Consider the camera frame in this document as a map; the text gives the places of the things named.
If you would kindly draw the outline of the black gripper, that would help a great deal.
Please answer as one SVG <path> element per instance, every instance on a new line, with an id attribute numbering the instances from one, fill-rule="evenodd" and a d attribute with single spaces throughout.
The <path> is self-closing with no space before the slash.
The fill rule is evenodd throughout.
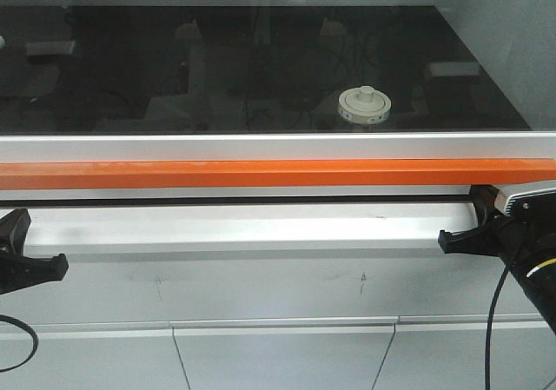
<path id="1" fill-rule="evenodd" d="M 492 185 L 472 185 L 470 198 L 477 222 L 482 226 L 456 233 L 441 230 L 438 244 L 445 254 L 498 257 L 514 277 L 532 277 L 539 272 L 537 241 L 543 230 L 542 218 L 503 215 L 494 206 L 497 195 L 498 189 Z"/>

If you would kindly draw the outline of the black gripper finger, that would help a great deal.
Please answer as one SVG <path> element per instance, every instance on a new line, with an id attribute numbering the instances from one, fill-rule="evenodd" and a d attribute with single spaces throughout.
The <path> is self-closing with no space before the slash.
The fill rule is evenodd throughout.
<path id="1" fill-rule="evenodd" d="M 1 251 L 22 255 L 27 233 L 31 224 L 26 208 L 17 208 L 1 217 Z"/>
<path id="2" fill-rule="evenodd" d="M 13 293 L 46 282 L 61 281 L 69 269 L 65 254 L 51 258 L 1 255 L 1 294 Z"/>

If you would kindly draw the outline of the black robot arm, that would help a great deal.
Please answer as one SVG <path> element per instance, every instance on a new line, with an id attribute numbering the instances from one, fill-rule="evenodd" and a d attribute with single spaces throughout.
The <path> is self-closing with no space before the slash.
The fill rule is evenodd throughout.
<path id="1" fill-rule="evenodd" d="M 441 230 L 440 248 L 500 258 L 555 329 L 555 181 L 473 185 L 469 194 L 478 225 L 458 233 Z"/>

